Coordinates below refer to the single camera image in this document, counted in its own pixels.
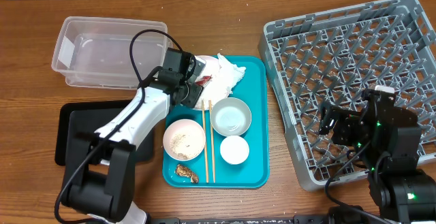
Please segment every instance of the brown food piece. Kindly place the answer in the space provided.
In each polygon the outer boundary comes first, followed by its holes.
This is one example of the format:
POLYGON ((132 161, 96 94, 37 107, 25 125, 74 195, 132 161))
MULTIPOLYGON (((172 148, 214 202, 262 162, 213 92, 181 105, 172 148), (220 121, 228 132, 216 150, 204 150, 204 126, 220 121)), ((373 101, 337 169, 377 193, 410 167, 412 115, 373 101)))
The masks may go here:
POLYGON ((199 178, 196 173, 192 172, 192 170, 190 170, 188 167, 183 166, 181 164, 177 165, 176 174, 177 176, 189 177, 191 179, 191 182, 195 184, 197 184, 199 181, 199 178))

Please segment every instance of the gray plastic crate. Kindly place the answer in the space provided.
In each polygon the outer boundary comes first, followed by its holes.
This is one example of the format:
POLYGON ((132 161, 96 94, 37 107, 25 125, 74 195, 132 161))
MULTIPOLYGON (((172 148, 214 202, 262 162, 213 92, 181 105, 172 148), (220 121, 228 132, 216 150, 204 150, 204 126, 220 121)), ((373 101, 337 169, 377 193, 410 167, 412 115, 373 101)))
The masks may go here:
MULTIPOLYGON (((418 0, 380 0, 276 20, 259 43, 268 81, 285 125, 285 138, 302 188, 324 186, 346 161, 346 146, 319 136, 323 101, 360 110, 363 89, 395 88, 395 105, 414 111, 422 128, 419 164, 436 159, 436 40, 418 0)), ((333 184, 366 177, 350 165, 333 184)))

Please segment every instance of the wooden tabletop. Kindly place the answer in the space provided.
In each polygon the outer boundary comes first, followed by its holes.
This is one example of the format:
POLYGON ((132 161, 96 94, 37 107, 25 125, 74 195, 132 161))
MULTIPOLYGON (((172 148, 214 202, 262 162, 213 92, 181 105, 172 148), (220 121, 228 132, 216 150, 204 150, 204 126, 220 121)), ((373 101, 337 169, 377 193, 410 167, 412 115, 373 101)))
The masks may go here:
MULTIPOLYGON (((133 91, 69 87, 50 64, 68 16, 157 20, 195 54, 259 56, 265 23, 374 0, 39 0, 0 1, 0 223, 56 223, 54 200, 64 167, 54 161, 59 109, 68 102, 132 98, 133 91)), ((436 26, 436 0, 420 0, 436 26)), ((153 217, 181 219, 292 217, 326 213, 323 191, 298 184, 277 101, 268 89, 270 177, 256 190, 177 189, 162 177, 158 129, 155 158, 136 167, 135 203, 153 217)), ((435 164, 422 168, 436 178, 435 164)), ((365 180, 332 194, 377 213, 365 180)), ((66 219, 82 217, 62 208, 66 219)))

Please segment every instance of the chopstick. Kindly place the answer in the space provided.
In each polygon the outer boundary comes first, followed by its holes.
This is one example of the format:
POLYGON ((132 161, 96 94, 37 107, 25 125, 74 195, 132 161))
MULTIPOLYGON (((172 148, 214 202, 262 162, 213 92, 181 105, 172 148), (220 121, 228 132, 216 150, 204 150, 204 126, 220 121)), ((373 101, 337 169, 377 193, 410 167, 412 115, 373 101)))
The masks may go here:
MULTIPOLYGON (((206 119, 204 119, 204 100, 202 100, 202 115, 203 115, 203 130, 206 133, 206 119)), ((204 144, 204 163, 206 165, 206 183, 209 183, 209 164, 207 161, 207 140, 204 144)))
MULTIPOLYGON (((212 101, 209 100, 209 116, 212 114, 212 101)), ((211 117, 209 117, 209 123, 211 124, 211 143, 212 143, 212 173, 213 173, 213 183, 215 183, 215 146, 213 144, 213 127, 211 122, 211 117)))

